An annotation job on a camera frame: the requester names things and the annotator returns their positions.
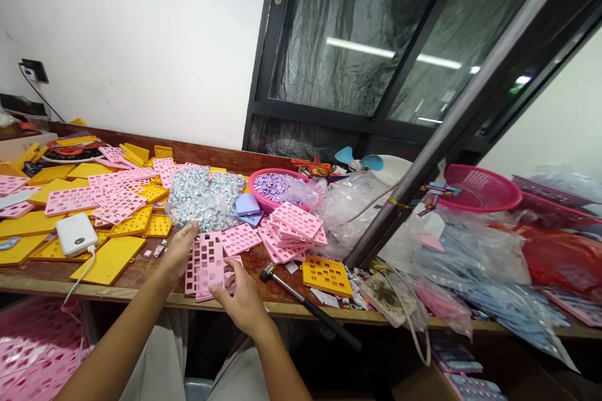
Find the electrical outlet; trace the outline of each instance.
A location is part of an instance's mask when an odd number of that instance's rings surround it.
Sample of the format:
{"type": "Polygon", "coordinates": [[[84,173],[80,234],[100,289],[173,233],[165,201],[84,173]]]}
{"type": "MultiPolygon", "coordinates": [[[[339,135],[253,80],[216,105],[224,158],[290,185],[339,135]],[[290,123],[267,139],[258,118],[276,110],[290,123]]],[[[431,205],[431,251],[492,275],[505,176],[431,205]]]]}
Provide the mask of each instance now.
{"type": "Polygon", "coordinates": [[[23,62],[20,65],[26,69],[25,72],[27,72],[27,69],[29,69],[30,71],[33,71],[37,81],[48,83],[48,76],[46,75],[44,65],[41,61],[26,60],[25,58],[23,58],[22,61],[23,62]]]}

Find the blue fan blade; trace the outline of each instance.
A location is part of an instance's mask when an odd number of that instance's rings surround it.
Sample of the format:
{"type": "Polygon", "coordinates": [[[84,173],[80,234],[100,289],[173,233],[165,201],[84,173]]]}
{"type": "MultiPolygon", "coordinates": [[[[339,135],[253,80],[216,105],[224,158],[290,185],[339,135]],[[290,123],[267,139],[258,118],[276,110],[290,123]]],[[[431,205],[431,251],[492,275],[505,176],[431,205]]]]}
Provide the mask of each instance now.
{"type": "Polygon", "coordinates": [[[378,155],[367,155],[361,160],[362,166],[372,170],[382,170],[384,167],[383,159],[378,155]]]}
{"type": "Polygon", "coordinates": [[[353,161],[353,149],[350,146],[342,148],[334,157],[343,164],[349,164],[353,161]]]}

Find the red plastic bag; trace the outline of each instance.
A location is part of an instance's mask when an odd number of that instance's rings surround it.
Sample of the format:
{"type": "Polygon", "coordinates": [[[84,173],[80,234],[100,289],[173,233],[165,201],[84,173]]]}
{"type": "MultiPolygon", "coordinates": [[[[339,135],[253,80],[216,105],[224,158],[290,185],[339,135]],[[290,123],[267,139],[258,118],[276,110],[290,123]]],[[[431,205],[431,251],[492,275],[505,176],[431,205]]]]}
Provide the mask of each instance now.
{"type": "Polygon", "coordinates": [[[583,236],[519,224],[522,253],[534,284],[560,285],[602,304],[602,243],[583,236]]]}

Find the workbench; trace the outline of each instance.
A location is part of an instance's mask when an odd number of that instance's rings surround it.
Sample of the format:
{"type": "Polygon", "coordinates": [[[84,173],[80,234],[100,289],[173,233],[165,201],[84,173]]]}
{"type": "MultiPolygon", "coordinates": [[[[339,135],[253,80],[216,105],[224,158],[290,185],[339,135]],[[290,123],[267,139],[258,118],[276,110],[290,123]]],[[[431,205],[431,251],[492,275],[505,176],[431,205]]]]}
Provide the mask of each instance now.
{"type": "MultiPolygon", "coordinates": [[[[77,125],[56,122],[50,123],[50,131],[58,134],[60,137],[77,132],[88,131],[91,135],[95,135],[113,146],[128,142],[150,149],[155,145],[171,147],[174,151],[174,159],[178,162],[190,162],[200,165],[222,167],[242,175],[251,175],[259,169],[272,167],[296,170],[290,163],[290,159],[274,155],[228,150],[218,147],[144,137],[129,133],[113,132],[110,130],[80,127],[77,125]]],[[[160,238],[148,238],[143,250],[154,249],[160,242],[160,238]]],[[[75,290],[75,296],[97,301],[129,302],[135,296],[142,284],[144,284],[150,273],[153,272],[155,267],[160,263],[160,259],[145,259],[142,257],[142,252],[143,251],[136,255],[134,262],[127,266],[125,271],[112,286],[80,284],[75,290]]],[[[259,274],[270,261],[263,245],[261,244],[254,247],[251,251],[242,254],[241,257],[245,269],[258,281],[259,274]]],[[[66,296],[67,292],[69,292],[70,288],[73,286],[73,281],[69,279],[69,276],[73,274],[80,264],[81,263],[28,260],[21,266],[0,268],[0,291],[39,294],[45,296],[66,296]]],[[[309,287],[303,285],[301,271],[290,274],[282,265],[279,265],[276,269],[276,274],[290,286],[301,292],[305,297],[320,305],[320,302],[309,290],[309,287]]],[[[258,281],[257,286],[266,308],[272,315],[287,318],[313,318],[303,306],[298,304],[295,299],[278,284],[263,284],[258,281]]],[[[197,303],[193,297],[185,296],[183,280],[180,281],[167,298],[166,306],[194,310],[223,311],[217,301],[211,300],[197,303]]],[[[375,311],[350,310],[345,308],[336,309],[330,307],[325,307],[323,309],[333,318],[344,323],[360,323],[374,326],[388,325],[388,322],[384,317],[375,311]]],[[[573,327],[557,328],[556,333],[559,337],[602,340],[602,330],[587,327],[569,313],[563,313],[569,318],[573,327]]],[[[489,333],[510,333],[493,321],[474,321],[473,324],[476,333],[480,333],[481,331],[489,333]]],[[[434,328],[445,327],[444,324],[436,318],[431,318],[430,326],[434,328]]]]}

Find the hammer head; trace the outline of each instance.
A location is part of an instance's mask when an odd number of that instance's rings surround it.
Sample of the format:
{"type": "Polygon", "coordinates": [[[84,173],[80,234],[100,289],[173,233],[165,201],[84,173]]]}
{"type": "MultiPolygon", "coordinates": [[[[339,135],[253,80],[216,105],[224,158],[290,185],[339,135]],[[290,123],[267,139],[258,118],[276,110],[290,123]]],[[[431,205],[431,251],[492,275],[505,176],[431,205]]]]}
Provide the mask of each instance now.
{"type": "Polygon", "coordinates": [[[274,274],[274,269],[276,269],[276,265],[274,263],[270,262],[270,264],[268,266],[263,268],[263,271],[259,275],[259,279],[263,283],[266,283],[268,280],[270,280],[272,278],[272,275],[274,274]]]}

